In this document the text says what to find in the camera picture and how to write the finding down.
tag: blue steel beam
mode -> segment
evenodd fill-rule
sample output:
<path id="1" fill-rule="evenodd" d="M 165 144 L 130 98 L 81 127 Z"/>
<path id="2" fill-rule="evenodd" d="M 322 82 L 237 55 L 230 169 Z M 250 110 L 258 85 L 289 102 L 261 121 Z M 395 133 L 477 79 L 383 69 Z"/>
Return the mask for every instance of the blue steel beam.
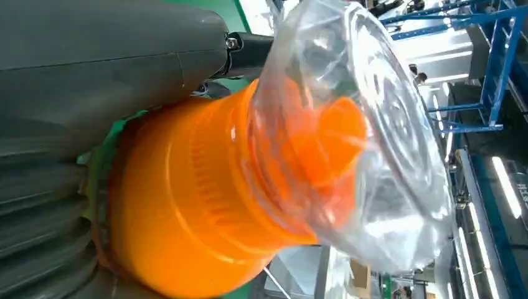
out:
<path id="1" fill-rule="evenodd" d="M 474 110 L 474 109 L 481 109 L 482 105 L 480 103 L 472 103 L 472 104 L 463 104 L 463 105 L 453 105 L 453 106 L 446 106 L 446 107 L 439 107 L 439 108 L 432 108 L 428 109 L 427 112 L 437 112 L 437 111 L 453 111 L 453 110 Z"/>
<path id="2" fill-rule="evenodd" d="M 496 87 L 496 92 L 493 97 L 493 105 L 491 107 L 491 112 L 489 114 L 489 125 L 490 126 L 495 125 L 497 123 L 497 119 L 499 118 L 499 112 L 501 110 L 502 100 L 504 99 L 504 92 L 506 91 L 506 84 L 508 82 L 508 78 L 510 75 L 510 70 L 511 70 L 513 59 L 515 58 L 515 55 L 516 55 L 517 42 L 519 41 L 519 38 L 521 36 L 521 30 L 522 30 L 523 23 L 524 23 L 524 16 L 523 17 L 517 16 L 515 18 L 515 23 L 513 25 L 509 38 L 506 41 L 506 44 L 498 46 L 498 47 L 500 46 L 505 47 L 506 45 L 508 45 L 508 48 L 506 49 L 506 55 L 504 57 L 504 64 L 502 65 L 501 73 L 498 78 L 498 83 L 496 84 L 497 87 Z M 496 28 L 500 26 L 501 26 L 501 22 L 497 22 L 497 24 L 495 24 Z M 493 39 L 495 39 L 496 34 L 502 35 L 502 32 L 495 31 Z M 491 53 L 489 54 L 490 56 L 488 58 L 489 61 L 492 61 L 492 55 L 496 55 L 493 51 L 493 48 L 492 48 Z M 481 102 L 484 99 L 487 99 L 485 88 L 486 88 L 486 82 L 484 82 L 483 92 L 481 95 Z"/>
<path id="3" fill-rule="evenodd" d="M 505 11 L 497 11 L 497 12 L 492 12 L 490 14 L 478 14 L 476 16 L 471 16 L 462 21 L 453 21 L 451 22 L 451 24 L 442 24 L 442 25 L 437 25 L 437 26 L 431 26 L 431 27 L 411 30 L 407 32 L 400 32 L 400 33 L 391 35 L 391 37 L 393 40 L 399 40 L 399 39 L 406 39 L 408 37 L 415 37 L 415 36 L 421 36 L 424 34 L 441 32 L 449 28 L 453 28 L 454 30 L 463 29 L 463 28 L 469 27 L 472 24 L 485 24 L 489 22 L 494 22 L 498 19 L 515 17 L 522 13 L 526 14 L 527 9 L 528 9 L 528 6 L 526 7 L 523 6 L 523 7 L 518 7 L 517 9 L 507 9 Z"/>
<path id="4" fill-rule="evenodd" d="M 396 23 L 396 22 L 401 22 L 401 21 L 405 21 L 408 17 L 412 17 L 412 16 L 425 16 L 427 14 L 435 14 L 437 12 L 441 12 L 441 11 L 449 11 L 451 9 L 455 9 L 455 8 L 459 8 L 459 7 L 462 7 L 462 6 L 468 6 L 470 4 L 478 4 L 478 3 L 482 3 L 482 2 L 489 2 L 490 0 L 466 0 L 466 1 L 458 1 L 458 2 L 455 2 L 455 3 L 451 3 L 451 4 L 447 4 L 447 5 L 444 5 L 444 6 L 439 6 L 439 7 L 434 7 L 434 8 L 429 8 L 429 9 L 424 9 L 422 11 L 416 11 L 416 12 L 412 12 L 410 14 L 404 14 L 404 15 L 401 15 L 401 16 L 397 16 L 397 17 L 388 17 L 386 19 L 383 19 L 383 20 L 380 20 L 381 24 L 383 25 L 387 25 L 387 24 L 391 24 L 391 23 Z"/>

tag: fluorescent light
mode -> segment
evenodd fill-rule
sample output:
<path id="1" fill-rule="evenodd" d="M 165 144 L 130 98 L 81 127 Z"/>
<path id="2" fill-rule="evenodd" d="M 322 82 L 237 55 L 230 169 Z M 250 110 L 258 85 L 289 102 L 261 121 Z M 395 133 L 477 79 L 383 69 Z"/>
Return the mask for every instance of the fluorescent light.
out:
<path id="1" fill-rule="evenodd" d="M 488 277 L 489 288 L 491 289 L 491 297 L 493 299 L 499 299 L 499 290 L 495 284 L 495 277 L 493 276 L 491 269 L 486 270 L 486 276 Z"/>
<path id="2" fill-rule="evenodd" d="M 470 202 L 468 206 L 469 213 L 471 214 L 471 219 L 473 220 L 473 226 L 475 227 L 475 230 L 480 230 L 480 224 L 478 223 L 477 210 L 475 209 L 475 205 Z"/>
<path id="3" fill-rule="evenodd" d="M 453 299 L 453 290 L 451 289 L 450 283 L 447 283 L 447 295 L 449 296 L 449 299 Z"/>
<path id="4" fill-rule="evenodd" d="M 468 206 L 469 212 L 471 214 L 471 219 L 473 220 L 473 226 L 476 230 L 475 234 L 477 236 L 480 253 L 482 255 L 484 269 L 486 270 L 486 276 L 488 276 L 489 289 L 491 290 L 491 295 L 493 299 L 499 299 L 499 290 L 497 289 L 497 285 L 495 284 L 495 277 L 493 277 L 493 273 L 491 271 L 491 264 L 489 263 L 488 251 L 486 250 L 486 245 L 484 244 L 484 237 L 482 236 L 482 232 L 480 231 L 477 210 L 475 209 L 475 205 L 472 202 L 470 202 Z"/>
<path id="5" fill-rule="evenodd" d="M 473 274 L 473 268 L 471 266 L 471 260 L 469 259 L 468 245 L 466 244 L 466 237 L 464 237 L 464 230 L 462 227 L 458 228 L 458 235 L 460 242 L 462 243 L 462 253 L 464 254 L 464 260 L 468 268 L 469 285 L 471 287 L 471 293 L 473 293 L 474 299 L 479 299 L 477 292 L 477 284 L 475 283 L 475 277 Z"/>
<path id="6" fill-rule="evenodd" d="M 486 250 L 486 245 L 484 244 L 484 237 L 482 236 L 482 232 L 480 231 L 480 224 L 477 218 L 477 210 L 475 209 L 475 205 L 472 202 L 470 202 L 468 206 L 469 212 L 471 214 L 471 220 L 473 220 L 473 226 L 475 227 L 475 234 L 477 236 L 480 254 L 482 255 L 482 260 L 484 262 L 484 268 L 489 269 L 491 268 L 491 265 L 489 264 L 488 251 Z"/>
<path id="7" fill-rule="evenodd" d="M 464 271 L 464 263 L 460 257 L 460 253 L 462 250 L 460 250 L 460 246 L 458 245 L 458 242 L 455 241 L 455 253 L 456 253 L 456 260 L 458 261 L 458 268 L 460 269 L 460 278 L 462 279 L 462 287 L 464 288 L 464 295 L 465 298 L 469 297 L 469 290 L 468 290 L 468 284 L 466 283 L 466 272 Z"/>
<path id="8" fill-rule="evenodd" d="M 442 83 L 442 90 L 444 91 L 444 94 L 449 97 L 449 85 L 447 82 Z"/>
<path id="9" fill-rule="evenodd" d="M 438 109 L 438 99 L 436 98 L 436 95 L 433 95 L 433 106 L 435 109 Z M 438 120 L 438 129 L 440 131 L 444 130 L 444 123 L 442 122 L 442 115 L 440 114 L 440 111 L 436 112 L 436 119 Z M 442 138 L 445 138 L 445 133 L 442 132 Z"/>
<path id="10" fill-rule="evenodd" d="M 440 87 L 429 87 L 429 86 L 420 85 L 418 86 L 418 90 L 420 92 L 435 92 L 437 90 L 440 90 Z"/>
<path id="11" fill-rule="evenodd" d="M 479 244 L 480 253 L 482 255 L 482 260 L 484 262 L 484 268 L 489 269 L 491 265 L 489 264 L 488 251 L 484 245 L 484 238 L 482 237 L 482 232 L 479 230 L 475 233 L 477 235 L 477 241 Z"/>
<path id="12" fill-rule="evenodd" d="M 427 64 L 429 62 L 436 62 L 436 61 L 441 61 L 441 60 L 446 60 L 446 59 L 464 57 L 464 56 L 469 56 L 471 54 L 472 54 L 471 51 L 464 51 L 464 52 L 458 52 L 458 53 L 437 55 L 437 56 L 433 56 L 433 57 L 425 57 L 425 58 L 421 58 L 421 59 L 416 59 L 416 60 L 413 60 L 413 63 L 415 63 L 415 64 Z"/>
<path id="13" fill-rule="evenodd" d="M 451 80 L 461 80 L 461 79 L 465 79 L 468 77 L 469 77 L 469 74 L 458 74 L 458 75 L 451 75 L 451 76 L 445 76 L 445 77 L 428 78 L 427 80 L 425 80 L 424 84 L 429 85 L 433 83 L 447 82 Z"/>
<path id="14" fill-rule="evenodd" d="M 449 155 L 451 154 L 451 148 L 453 147 L 453 132 L 447 134 L 447 144 L 446 144 L 446 163 L 449 162 Z"/>
<path id="15" fill-rule="evenodd" d="M 506 200 L 508 201 L 508 204 L 510 205 L 510 209 L 513 213 L 513 217 L 515 217 L 515 219 L 518 219 L 522 214 L 521 205 L 519 204 L 519 201 L 517 200 L 517 196 L 515 195 L 515 192 L 513 191 L 513 187 L 511 186 L 510 179 L 508 178 L 508 175 L 506 174 L 506 169 L 504 168 L 502 159 L 499 157 L 493 157 L 491 158 L 491 161 L 493 162 L 495 171 L 497 171 L 497 175 L 499 176 L 499 181 L 501 182 L 502 190 L 504 191 Z"/>

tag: machine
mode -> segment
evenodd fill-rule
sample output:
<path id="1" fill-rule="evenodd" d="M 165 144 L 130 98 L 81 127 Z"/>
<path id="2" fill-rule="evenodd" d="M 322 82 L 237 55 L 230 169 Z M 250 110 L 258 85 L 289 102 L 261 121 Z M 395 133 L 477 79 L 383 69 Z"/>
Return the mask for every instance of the machine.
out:
<path id="1" fill-rule="evenodd" d="M 0 297 L 160 298 L 98 266 L 77 157 L 116 120 L 256 77 L 271 42 L 162 1 L 0 1 Z"/>

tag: ceiling light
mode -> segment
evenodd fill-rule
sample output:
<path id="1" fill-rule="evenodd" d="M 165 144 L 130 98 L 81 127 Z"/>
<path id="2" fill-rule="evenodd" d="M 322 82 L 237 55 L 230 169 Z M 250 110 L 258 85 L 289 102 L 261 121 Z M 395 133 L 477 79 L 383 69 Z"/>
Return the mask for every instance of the ceiling light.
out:
<path id="1" fill-rule="evenodd" d="M 449 299 L 453 299 L 453 290 L 451 289 L 450 283 L 447 283 L 447 295 L 449 296 Z"/>
<path id="2" fill-rule="evenodd" d="M 510 179 L 508 178 L 506 169 L 504 168 L 504 164 L 502 163 L 502 159 L 499 157 L 493 157 L 491 158 L 491 161 L 493 162 L 495 171 L 497 171 L 497 175 L 499 176 L 499 181 L 501 182 L 502 190 L 504 191 L 506 200 L 510 205 L 513 217 L 515 217 L 515 219 L 518 219 L 522 213 L 521 205 L 519 204 L 517 196 L 513 191 L 513 187 L 511 186 Z"/>
<path id="3" fill-rule="evenodd" d="M 493 272 L 491 269 L 486 270 L 486 276 L 488 276 L 489 288 L 491 289 L 491 297 L 493 299 L 499 299 L 499 290 L 495 284 L 495 277 L 493 277 Z"/>
<path id="4" fill-rule="evenodd" d="M 445 162 L 449 162 L 449 155 L 451 154 L 451 148 L 453 147 L 453 132 L 447 134 L 447 144 L 446 144 L 446 158 Z"/>
<path id="5" fill-rule="evenodd" d="M 471 260 L 469 259 L 468 245 L 466 243 L 466 238 L 464 237 L 464 230 L 462 227 L 458 228 L 458 236 L 460 238 L 460 243 L 462 243 L 462 253 L 464 255 L 464 260 L 468 268 L 468 277 L 469 285 L 471 287 L 471 293 L 473 294 L 473 299 L 479 299 L 477 292 L 477 284 L 475 283 L 475 277 L 473 275 L 473 268 L 471 266 Z"/>
<path id="6" fill-rule="evenodd" d="M 449 97 L 449 85 L 447 82 L 442 83 L 442 90 L 444 91 L 444 94 Z"/>

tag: orange plastic part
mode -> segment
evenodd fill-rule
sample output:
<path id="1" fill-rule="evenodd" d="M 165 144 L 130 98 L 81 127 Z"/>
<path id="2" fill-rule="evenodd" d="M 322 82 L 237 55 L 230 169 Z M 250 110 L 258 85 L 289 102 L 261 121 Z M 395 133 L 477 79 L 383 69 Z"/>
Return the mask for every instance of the orange plastic part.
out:
<path id="1" fill-rule="evenodd" d="M 260 184 L 251 146 L 255 135 L 247 131 L 256 86 L 253 82 L 223 100 L 193 98 L 164 107 L 123 133 L 109 185 L 112 257 L 127 274 L 163 295 L 222 295 L 251 280 L 280 249 L 317 242 L 308 225 L 285 215 Z M 363 127 L 347 132 L 364 139 L 363 117 L 348 103 L 337 101 L 318 112 L 322 121 L 317 138 L 331 147 L 341 142 L 324 128 L 339 131 L 345 117 L 361 119 L 354 123 Z M 346 115 L 339 117 L 343 111 Z M 304 136 L 299 143 L 293 138 L 288 163 L 309 173 L 308 182 L 328 194 L 325 204 L 344 209 L 336 212 L 344 218 L 339 213 L 349 213 L 354 203 L 353 177 L 341 176 L 333 185 L 330 181 L 352 163 L 358 150 L 336 156 L 322 178 L 312 175 L 320 172 L 320 153 L 310 149 L 313 138 Z M 310 162 L 308 157 L 315 158 Z M 332 202 L 336 194 L 349 200 Z"/>

